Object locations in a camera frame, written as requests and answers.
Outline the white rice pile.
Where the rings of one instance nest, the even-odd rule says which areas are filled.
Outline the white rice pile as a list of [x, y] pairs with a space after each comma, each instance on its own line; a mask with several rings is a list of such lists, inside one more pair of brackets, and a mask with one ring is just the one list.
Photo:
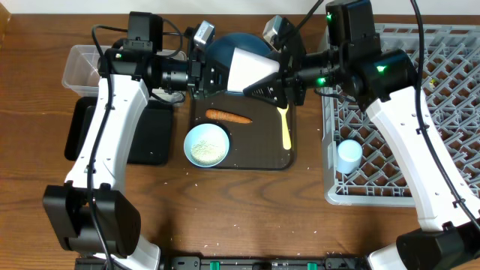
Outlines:
[[202, 140], [192, 146], [192, 158], [201, 165], [212, 165], [222, 156], [222, 148], [212, 142]]

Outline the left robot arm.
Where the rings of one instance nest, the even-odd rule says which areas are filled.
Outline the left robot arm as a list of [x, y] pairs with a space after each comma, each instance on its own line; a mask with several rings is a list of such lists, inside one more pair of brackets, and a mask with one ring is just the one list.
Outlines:
[[227, 69], [203, 56], [215, 35], [209, 22], [181, 33], [188, 58], [162, 55], [164, 20], [133, 12], [126, 38], [99, 49], [97, 103], [75, 164], [50, 185], [43, 207], [66, 251], [104, 258], [106, 269], [157, 269], [160, 248], [140, 233], [141, 217], [125, 197], [125, 170], [140, 116], [154, 89], [207, 98], [227, 87]]

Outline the dark blue plate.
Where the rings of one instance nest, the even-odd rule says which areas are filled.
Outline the dark blue plate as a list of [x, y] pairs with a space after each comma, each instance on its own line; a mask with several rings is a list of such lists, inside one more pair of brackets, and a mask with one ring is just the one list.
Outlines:
[[[207, 56], [217, 60], [225, 65], [230, 72], [230, 65], [234, 49], [246, 50], [248, 52], [266, 57], [270, 52], [270, 47], [261, 38], [247, 33], [232, 33], [215, 40], [207, 49]], [[242, 93], [233, 93], [233, 95], [243, 95]]]

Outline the orange carrot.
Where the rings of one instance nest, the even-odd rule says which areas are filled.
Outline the orange carrot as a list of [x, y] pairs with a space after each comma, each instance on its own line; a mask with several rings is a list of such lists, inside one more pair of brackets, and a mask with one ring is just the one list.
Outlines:
[[253, 121], [247, 117], [236, 115], [231, 112], [225, 112], [217, 109], [207, 109], [205, 116], [208, 119], [214, 119], [218, 121], [234, 122], [239, 124], [250, 124]]

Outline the light blue cup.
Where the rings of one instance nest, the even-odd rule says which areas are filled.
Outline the light blue cup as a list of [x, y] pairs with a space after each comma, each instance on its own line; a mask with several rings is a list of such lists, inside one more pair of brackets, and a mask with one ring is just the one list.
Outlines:
[[362, 160], [362, 146], [353, 139], [346, 139], [337, 147], [337, 171], [350, 174], [357, 170]]

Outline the light blue bowl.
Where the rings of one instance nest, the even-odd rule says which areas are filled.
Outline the light blue bowl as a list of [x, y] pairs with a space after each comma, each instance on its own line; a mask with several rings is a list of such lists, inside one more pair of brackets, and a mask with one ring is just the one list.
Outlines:
[[184, 154], [198, 167], [215, 167], [228, 155], [230, 138], [226, 131], [216, 124], [199, 124], [184, 138]]

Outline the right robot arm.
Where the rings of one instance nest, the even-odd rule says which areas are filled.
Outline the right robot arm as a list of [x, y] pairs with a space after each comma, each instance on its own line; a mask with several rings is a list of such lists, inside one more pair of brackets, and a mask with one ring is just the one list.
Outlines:
[[479, 199], [440, 137], [422, 90], [422, 64], [383, 52], [369, 1], [325, 6], [330, 49], [308, 54], [299, 26], [276, 16], [263, 37], [279, 68], [244, 93], [280, 108], [301, 106], [309, 88], [340, 86], [388, 143], [415, 202], [419, 228], [367, 257], [371, 269], [452, 269], [479, 257]]

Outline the pink cup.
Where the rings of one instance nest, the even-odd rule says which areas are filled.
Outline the pink cup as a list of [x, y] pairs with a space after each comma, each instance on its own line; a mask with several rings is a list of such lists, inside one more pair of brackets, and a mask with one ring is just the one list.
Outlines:
[[244, 89], [279, 71], [280, 64], [261, 55], [236, 47], [232, 61], [226, 90], [242, 93]]

